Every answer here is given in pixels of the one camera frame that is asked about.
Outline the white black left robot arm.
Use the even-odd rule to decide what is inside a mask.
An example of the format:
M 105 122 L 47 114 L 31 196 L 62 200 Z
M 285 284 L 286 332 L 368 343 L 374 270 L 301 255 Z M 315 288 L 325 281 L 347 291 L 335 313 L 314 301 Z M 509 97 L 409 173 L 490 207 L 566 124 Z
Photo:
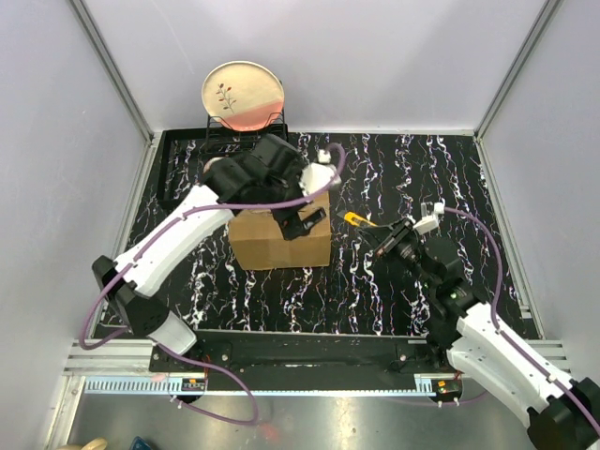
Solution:
M 193 330 L 157 299 L 163 281 L 206 237 L 245 210 L 271 212 L 287 241 L 309 235 L 326 214 L 319 208 L 302 218 L 299 212 L 338 181 L 343 166 L 332 163 L 335 148 L 329 145 L 306 162 L 287 141 L 266 134 L 247 151 L 210 159 L 200 183 L 139 244 L 115 259 L 100 256 L 93 262 L 99 297 L 135 337 L 169 349 L 181 370 L 195 369 L 203 349 Z

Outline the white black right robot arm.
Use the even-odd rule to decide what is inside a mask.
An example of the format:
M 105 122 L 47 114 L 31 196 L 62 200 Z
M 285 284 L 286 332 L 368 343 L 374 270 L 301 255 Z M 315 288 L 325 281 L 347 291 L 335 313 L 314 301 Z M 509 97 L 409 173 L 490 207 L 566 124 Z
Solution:
M 537 449 L 589 449 L 599 441 L 599 386 L 575 380 L 524 341 L 465 278 L 456 245 L 423 237 L 408 219 L 358 230 L 373 255 L 401 263 L 426 289 L 426 360 L 474 379 L 509 409 Z

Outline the brown cardboard express box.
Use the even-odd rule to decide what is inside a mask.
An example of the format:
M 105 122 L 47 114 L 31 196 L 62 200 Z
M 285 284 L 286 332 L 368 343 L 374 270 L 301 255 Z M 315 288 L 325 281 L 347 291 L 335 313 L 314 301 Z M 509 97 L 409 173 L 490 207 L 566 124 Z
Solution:
M 288 241 L 267 210 L 241 212 L 228 224 L 233 255 L 244 270 L 325 267 L 330 264 L 332 231 L 323 218 L 309 235 Z

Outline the yellow utility knife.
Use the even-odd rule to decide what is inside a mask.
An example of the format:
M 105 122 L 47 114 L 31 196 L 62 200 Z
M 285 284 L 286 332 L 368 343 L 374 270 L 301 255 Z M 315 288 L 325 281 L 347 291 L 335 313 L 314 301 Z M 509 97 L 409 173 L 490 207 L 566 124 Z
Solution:
M 377 224 L 371 222 L 370 220 L 368 220 L 364 217 L 359 216 L 358 214 L 356 214 L 352 211 L 340 211 L 337 213 L 337 215 L 354 227 L 358 227 L 358 228 L 377 227 Z

